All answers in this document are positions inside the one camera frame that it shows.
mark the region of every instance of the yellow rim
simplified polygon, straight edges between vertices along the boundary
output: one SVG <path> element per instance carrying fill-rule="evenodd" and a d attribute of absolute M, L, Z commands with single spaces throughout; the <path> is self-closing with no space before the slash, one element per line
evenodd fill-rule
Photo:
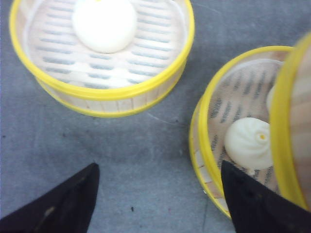
<path fill-rule="evenodd" d="M 271 150 L 281 194 L 304 209 L 307 209 L 307 204 L 294 166 L 290 132 L 290 109 L 296 72 L 310 44 L 311 34 L 306 36 L 287 57 L 276 79 L 270 112 Z"/>
<path fill-rule="evenodd" d="M 78 113 L 84 114 L 84 115 L 88 115 L 88 116 L 92 116 L 92 117 L 126 117 L 126 116 L 130 116 L 130 115 L 134 115 L 137 113 L 140 113 L 142 111 L 145 111 L 148 108 L 153 107 L 154 105 L 156 105 L 157 103 L 159 103 L 161 100 L 163 100 L 171 91 L 172 89 L 175 87 L 175 85 L 178 83 L 180 77 L 182 74 L 180 74 L 180 76 L 177 78 L 177 80 L 173 83 L 173 85 L 167 90 L 167 92 L 165 92 L 162 96 L 160 96 L 159 98 L 157 98 L 156 100 L 148 103 L 147 105 L 140 107 L 140 108 L 136 108 L 134 110 L 129 110 L 129 111 L 124 111 L 124 112 L 118 112 L 118 113 L 108 113 L 108 112 L 97 112 L 97 111 L 92 111 L 92 110 L 87 110 L 87 109 L 83 109 L 83 108 L 79 108 L 77 106 L 74 106 L 72 104 L 69 104 L 63 100 L 61 100 L 60 98 L 58 98 L 57 96 L 55 96 L 54 94 L 52 94 L 43 84 L 40 80 L 37 79 L 38 83 L 40 84 L 40 86 L 50 95 L 52 96 L 54 99 L 56 99 L 58 102 L 60 102 L 62 105 L 70 108 L 71 110 L 74 110 Z"/>
<path fill-rule="evenodd" d="M 221 194 L 224 196 L 224 190 L 223 190 L 223 184 L 221 181 L 221 172 L 217 167 L 217 163 L 215 161 L 215 158 L 213 156 L 213 152 L 210 147 L 209 143 L 209 137 L 208 137 L 208 108 L 209 103 L 212 97 L 212 94 L 220 81 L 220 79 L 238 62 L 242 61 L 243 59 L 258 54 L 262 52 L 270 52 L 270 51 L 291 51 L 293 48 L 289 46 L 267 46 L 262 47 L 254 50 L 250 50 L 248 52 L 245 52 L 241 54 L 240 56 L 237 56 L 236 58 L 229 61 L 227 64 L 225 64 L 212 78 L 209 85 L 207 86 L 207 89 L 202 96 L 201 106 L 200 106 L 200 113 L 199 113 L 199 143 L 200 143 L 200 150 L 202 152 L 203 160 L 205 163 L 205 166 L 208 168 L 211 178 L 215 182 L 215 185 L 217 186 L 218 190 L 221 192 Z"/>
<path fill-rule="evenodd" d="M 10 34 L 13 43 L 13 47 L 22 61 L 22 63 L 42 82 L 51 86 L 52 88 L 63 92 L 65 94 L 86 99 L 86 100 L 121 100 L 126 98 L 131 98 L 142 93 L 146 93 L 156 86 L 159 86 L 166 80 L 168 80 L 176 71 L 182 66 L 186 57 L 188 56 L 190 49 L 192 47 L 193 38 L 194 38 L 194 15 L 193 9 L 190 3 L 190 0 L 185 0 L 185 4 L 189 14 L 189 32 L 187 41 L 184 45 L 184 48 L 177 56 L 177 58 L 160 74 L 152 77 L 151 79 L 133 85 L 129 87 L 116 88 L 116 89 L 92 89 L 85 87 L 78 87 L 71 84 L 63 83 L 52 76 L 48 75 L 41 69 L 39 69 L 35 64 L 33 64 L 30 59 L 26 56 L 25 52 L 22 49 L 21 44 L 17 39 L 16 32 L 16 19 L 19 4 L 22 0 L 14 0 L 11 13 L 10 13 Z"/>
<path fill-rule="evenodd" d="M 212 202 L 217 206 L 217 208 L 224 213 L 224 215 L 226 215 L 228 218 L 231 218 L 229 211 L 225 210 L 223 208 L 223 206 L 217 201 L 216 198 L 213 197 L 212 192 L 210 191 L 210 189 L 208 188 L 208 186 L 205 184 L 204 179 L 198 169 L 198 164 L 196 162 L 195 159 L 195 153 L 194 153 L 194 148 L 193 148 L 193 123 L 194 123 L 194 119 L 196 117 L 197 111 L 198 111 L 198 106 L 200 105 L 200 103 L 198 103 L 197 107 L 194 110 L 193 116 L 192 116 L 192 120 L 191 120 L 191 125 L 190 125 L 190 132 L 189 132 L 189 148 L 190 148 L 190 158 L 191 158 L 191 162 L 192 162 L 192 166 L 193 169 L 195 171 L 195 174 L 201 184 L 201 186 L 203 187 L 204 191 L 207 193 L 208 197 L 212 200 Z"/>

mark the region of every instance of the steamer basket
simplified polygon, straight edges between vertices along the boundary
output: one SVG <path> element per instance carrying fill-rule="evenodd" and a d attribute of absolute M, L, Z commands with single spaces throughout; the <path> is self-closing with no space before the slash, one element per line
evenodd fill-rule
<path fill-rule="evenodd" d="M 273 167 L 255 171 L 240 167 L 227 155 L 224 138 L 227 128 L 240 118 L 269 122 L 267 94 L 291 50 L 286 46 L 263 47 L 228 62 L 209 83 L 192 117 L 190 153 L 194 170 L 205 192 L 227 216 L 220 173 L 223 160 L 278 193 Z"/>
<path fill-rule="evenodd" d="M 311 210 L 311 34 L 286 59 L 272 101 L 271 140 L 282 196 Z"/>
<path fill-rule="evenodd" d="M 168 3 L 131 0 L 138 12 L 139 32 L 131 45 L 115 54 L 90 51 L 75 37 L 70 21 L 75 1 L 13 2 L 12 43 L 39 84 L 68 108 L 95 117 L 135 114 L 162 100 L 182 75 L 193 43 L 190 1 L 170 1 L 185 27 L 178 32 L 180 25 Z M 111 85 L 112 74 L 124 87 Z"/>

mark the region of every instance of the black object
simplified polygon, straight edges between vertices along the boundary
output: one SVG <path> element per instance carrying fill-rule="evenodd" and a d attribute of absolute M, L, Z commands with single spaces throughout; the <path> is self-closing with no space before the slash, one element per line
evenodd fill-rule
<path fill-rule="evenodd" d="M 222 181 L 237 233 L 311 233 L 311 213 L 226 161 Z"/>
<path fill-rule="evenodd" d="M 86 233 L 99 184 L 93 163 L 0 220 L 0 233 Z"/>

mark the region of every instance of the gray carpet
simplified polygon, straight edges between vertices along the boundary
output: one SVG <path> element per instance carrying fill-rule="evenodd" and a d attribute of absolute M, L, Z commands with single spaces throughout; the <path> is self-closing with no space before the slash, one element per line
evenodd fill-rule
<path fill-rule="evenodd" d="M 11 2 L 1 1 L 1 216 L 96 162 L 89 233 L 233 233 L 192 169 L 191 115 L 227 61 L 260 46 L 294 45 L 310 30 L 311 1 L 193 0 L 196 37 L 180 82 L 152 109 L 117 119 L 75 113 L 36 83 L 11 45 Z"/>

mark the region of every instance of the gray floor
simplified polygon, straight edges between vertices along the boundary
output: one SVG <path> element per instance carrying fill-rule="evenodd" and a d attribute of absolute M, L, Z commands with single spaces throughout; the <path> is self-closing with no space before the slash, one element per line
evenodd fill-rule
<path fill-rule="evenodd" d="M 231 58 L 294 45 L 311 29 L 311 1 L 193 0 L 196 37 L 182 79 L 157 106 L 118 119 L 75 113 L 39 87 L 12 49 L 10 4 L 1 1 L 1 216 L 95 161 L 101 180 L 89 233 L 233 233 L 192 169 L 192 112 Z"/>

